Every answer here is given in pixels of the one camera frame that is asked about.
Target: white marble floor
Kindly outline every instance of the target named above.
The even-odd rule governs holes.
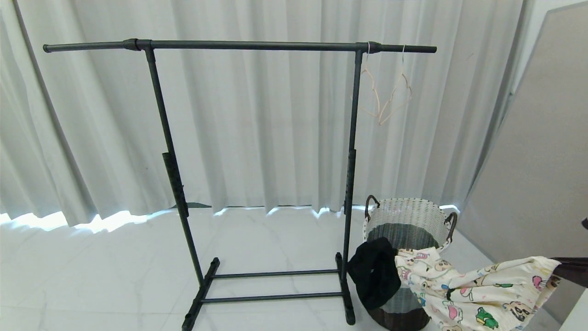
[[[203,272],[334,269],[343,243],[339,213],[307,208],[228,209],[214,216],[191,209],[190,223]],[[362,238],[363,211],[354,210],[350,255]],[[180,331],[198,284],[175,211],[114,231],[16,223],[0,227],[0,330]],[[490,264],[459,233],[451,256],[458,269]],[[205,305],[196,331],[382,330],[365,312],[349,280],[357,318],[348,326],[340,298]],[[208,297],[336,292],[336,275],[217,280]],[[541,312],[529,330],[559,328]],[[435,330],[429,325],[426,330]]]

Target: laundry basket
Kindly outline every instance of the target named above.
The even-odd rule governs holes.
[[[368,212],[370,200],[376,203],[376,207]],[[456,213],[446,217],[443,210],[431,201],[416,198],[378,201],[374,196],[369,196],[366,201],[363,240],[386,237],[396,249],[437,247],[443,257],[443,251],[452,241],[456,223]],[[416,296],[404,284],[386,304],[368,312],[378,324],[391,331],[421,330],[430,319]]]

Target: garment rack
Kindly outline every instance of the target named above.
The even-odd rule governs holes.
[[[208,272],[202,274],[194,239],[190,232],[188,224],[188,205],[186,203],[182,179],[176,159],[176,153],[173,148],[172,135],[169,128],[168,116],[163,103],[163,94],[159,82],[157,66],[155,65],[155,49],[248,49],[262,51],[335,51],[335,52],[354,52],[355,53],[355,75],[353,77],[353,98],[351,106],[351,125],[349,129],[349,155],[347,167],[347,183],[345,187],[345,202],[343,212],[345,214],[345,234],[343,238],[343,255],[335,254],[336,269],[324,270],[299,270],[285,272],[261,272],[261,273],[237,273],[237,274],[216,274],[220,265],[218,257],[212,259]],[[150,40],[150,39],[127,39],[124,41],[114,42],[87,42],[80,44],[60,44],[60,45],[43,45],[43,50],[47,53],[62,51],[84,51],[93,49],[128,49],[130,51],[144,51],[149,72],[155,92],[159,117],[163,127],[163,134],[168,151],[163,153],[163,162],[168,172],[169,183],[172,187],[173,197],[176,201],[178,214],[182,223],[184,235],[188,242],[188,249],[192,258],[192,263],[196,271],[198,283],[200,285],[198,293],[192,302],[188,314],[186,314],[182,331],[191,331],[194,322],[202,305],[205,303],[225,303],[225,302],[250,302],[261,300],[282,300],[282,299],[308,299],[318,297],[342,297],[343,307],[345,310],[345,319],[349,325],[355,324],[355,313],[349,294],[347,284],[347,262],[349,260],[349,232],[351,227],[351,207],[353,201],[353,181],[355,177],[355,131],[358,118],[358,98],[359,98],[359,78],[361,75],[362,58],[364,53],[378,52],[407,52],[407,53],[435,53],[436,47],[433,46],[411,46],[411,45],[383,45],[378,42],[355,42],[355,43],[338,43],[338,42],[249,42],[249,41],[172,41],[172,40]],[[221,297],[207,298],[206,294],[215,279],[232,279],[248,277],[271,277],[271,276],[300,276],[308,274],[338,274],[340,292],[324,293],[300,293],[300,294],[282,294],[271,296],[248,296],[248,297]]]

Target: curtain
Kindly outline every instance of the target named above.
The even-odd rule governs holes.
[[[62,210],[70,225],[173,205],[145,56],[45,54],[43,44],[127,38],[435,45],[366,59],[354,203],[368,194],[460,206],[483,158],[520,1],[5,1],[0,207]],[[187,201],[340,210],[353,54],[156,50]]]

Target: cartoon print shirt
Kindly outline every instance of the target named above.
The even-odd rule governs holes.
[[[443,331],[522,330],[551,296],[560,264],[542,256],[502,262],[465,274],[432,247],[399,250],[398,275]]]

